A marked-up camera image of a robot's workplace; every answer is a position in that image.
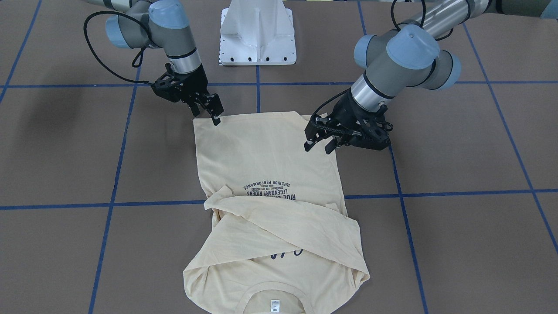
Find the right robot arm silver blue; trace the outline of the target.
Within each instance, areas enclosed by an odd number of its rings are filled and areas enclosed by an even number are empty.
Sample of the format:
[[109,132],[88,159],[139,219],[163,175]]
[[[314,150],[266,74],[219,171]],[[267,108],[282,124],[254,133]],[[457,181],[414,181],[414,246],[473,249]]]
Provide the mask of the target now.
[[109,41],[119,48],[139,48],[132,62],[134,68],[141,66],[147,48],[161,48],[169,59],[165,72],[154,82],[134,83],[149,85],[155,95],[170,102],[186,103],[193,116],[204,109],[213,124],[219,125],[224,111],[221,98],[208,92],[207,74],[179,0],[94,0],[92,4],[105,7],[104,11],[89,15],[82,26],[94,57],[88,24],[96,16],[108,15],[105,31]]

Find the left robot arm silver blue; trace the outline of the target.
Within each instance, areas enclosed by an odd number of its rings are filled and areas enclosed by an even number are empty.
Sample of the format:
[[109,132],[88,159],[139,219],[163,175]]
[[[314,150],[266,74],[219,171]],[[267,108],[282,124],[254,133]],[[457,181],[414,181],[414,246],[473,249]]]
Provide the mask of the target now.
[[354,48],[354,60],[364,69],[354,84],[333,99],[331,114],[313,113],[305,127],[305,151],[319,141],[329,154],[341,146],[383,150],[391,145],[392,123],[385,119],[388,103],[405,88],[431,91],[451,87],[462,64],[441,50],[439,42],[456,26],[482,14],[557,18],[555,0],[439,0],[403,22],[392,20],[385,34],[367,34]]

